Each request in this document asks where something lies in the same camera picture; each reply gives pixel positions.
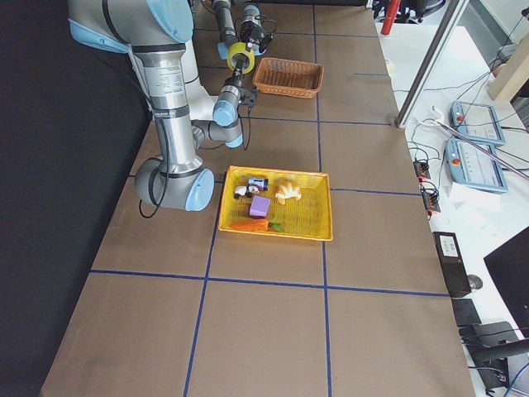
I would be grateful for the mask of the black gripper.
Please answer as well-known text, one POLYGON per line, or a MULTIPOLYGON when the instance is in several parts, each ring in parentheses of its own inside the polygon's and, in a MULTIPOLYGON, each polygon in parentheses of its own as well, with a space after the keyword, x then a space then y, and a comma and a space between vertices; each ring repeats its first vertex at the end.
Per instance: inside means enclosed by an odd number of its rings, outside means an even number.
POLYGON ((229 78, 229 84, 237 89, 241 89, 244 87, 244 78, 245 75, 242 71, 242 60, 238 60, 236 62, 236 69, 229 78))
POLYGON ((250 45, 256 54, 264 54, 267 48, 262 51, 260 47, 260 39, 264 33, 267 32, 258 22, 244 21, 241 24, 240 41, 250 45))

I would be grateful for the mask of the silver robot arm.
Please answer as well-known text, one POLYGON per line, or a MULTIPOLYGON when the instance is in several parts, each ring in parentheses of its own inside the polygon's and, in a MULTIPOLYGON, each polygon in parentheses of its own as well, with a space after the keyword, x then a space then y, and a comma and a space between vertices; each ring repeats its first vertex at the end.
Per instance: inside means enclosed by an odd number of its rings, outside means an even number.
POLYGON ((212 10, 217 21, 220 41, 217 51, 222 60, 227 60, 232 45, 242 42, 256 55, 263 55, 272 36, 263 27, 260 9, 253 4, 245 6, 241 18, 235 19, 231 11, 232 1, 212 1, 212 10))
POLYGON ((214 174, 198 148, 205 141, 229 148, 243 142, 238 107, 248 97, 243 81, 255 66, 254 45, 236 36, 230 2, 212 5, 221 33, 218 49, 232 72, 216 97, 200 83, 188 1, 68 3, 77 42, 131 60, 161 149, 140 166, 135 187, 141 201, 156 208, 203 210, 212 198, 214 174))

